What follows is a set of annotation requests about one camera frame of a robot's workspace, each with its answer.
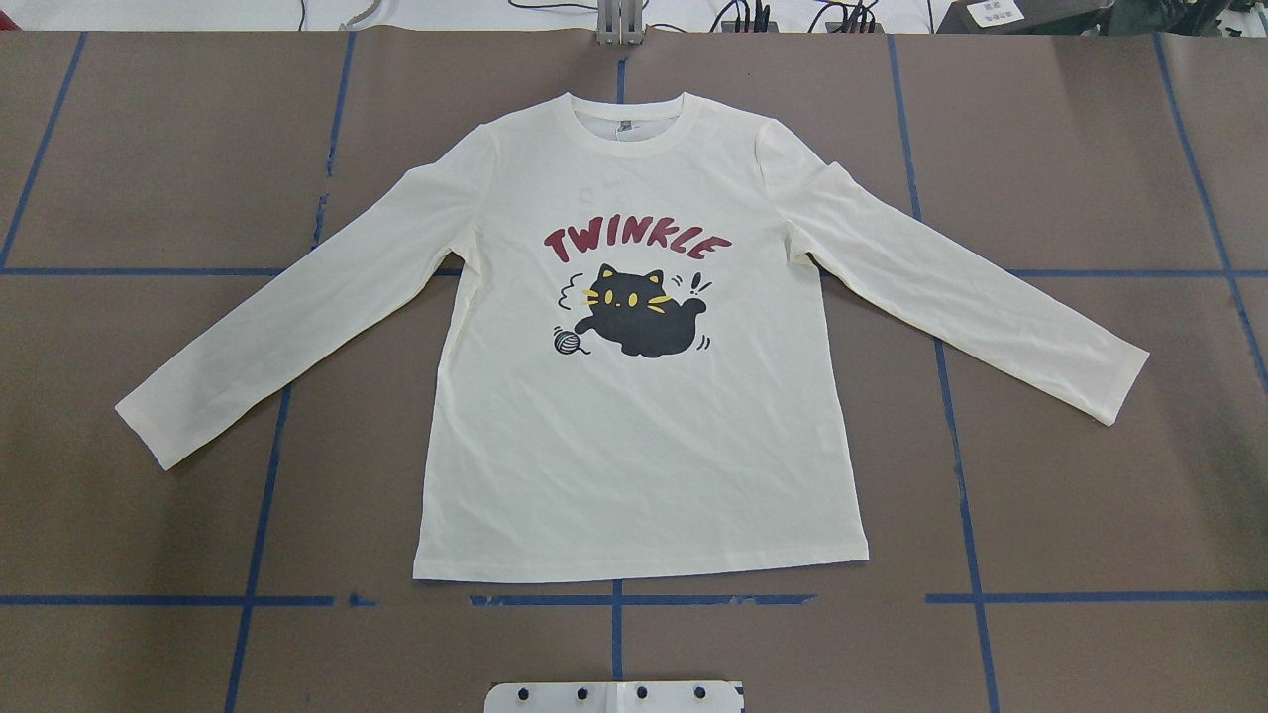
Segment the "cream long-sleeve cat shirt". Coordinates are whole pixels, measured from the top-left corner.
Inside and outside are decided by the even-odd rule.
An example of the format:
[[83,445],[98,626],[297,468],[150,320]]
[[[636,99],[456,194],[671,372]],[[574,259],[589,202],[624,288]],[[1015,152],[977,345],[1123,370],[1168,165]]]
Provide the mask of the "cream long-sleeve cat shirt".
[[1148,362],[874,197],[779,119],[571,94],[476,127],[115,407],[164,468],[464,264],[415,579],[857,562],[820,271],[1112,425]]

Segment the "white mounting plate with holes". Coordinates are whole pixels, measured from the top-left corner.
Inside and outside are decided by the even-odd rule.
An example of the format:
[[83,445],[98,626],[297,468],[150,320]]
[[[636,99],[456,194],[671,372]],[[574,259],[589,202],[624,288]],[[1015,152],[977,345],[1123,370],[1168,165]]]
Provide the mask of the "white mounting plate with holes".
[[744,712],[739,683],[723,680],[497,684],[484,712]]

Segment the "black box with label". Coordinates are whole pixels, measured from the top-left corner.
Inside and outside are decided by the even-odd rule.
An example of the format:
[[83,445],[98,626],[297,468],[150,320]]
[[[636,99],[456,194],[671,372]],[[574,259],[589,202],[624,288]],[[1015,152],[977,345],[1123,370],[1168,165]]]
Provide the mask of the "black box with label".
[[1113,1],[955,1],[937,36],[1082,36]]

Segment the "grey aluminium post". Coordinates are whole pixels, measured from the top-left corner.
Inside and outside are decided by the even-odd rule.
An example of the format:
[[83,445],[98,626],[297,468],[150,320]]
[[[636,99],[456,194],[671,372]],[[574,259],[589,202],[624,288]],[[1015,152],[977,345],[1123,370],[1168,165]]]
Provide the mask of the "grey aluminium post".
[[596,41],[600,46],[643,44],[645,1],[642,0],[598,0],[596,1]]

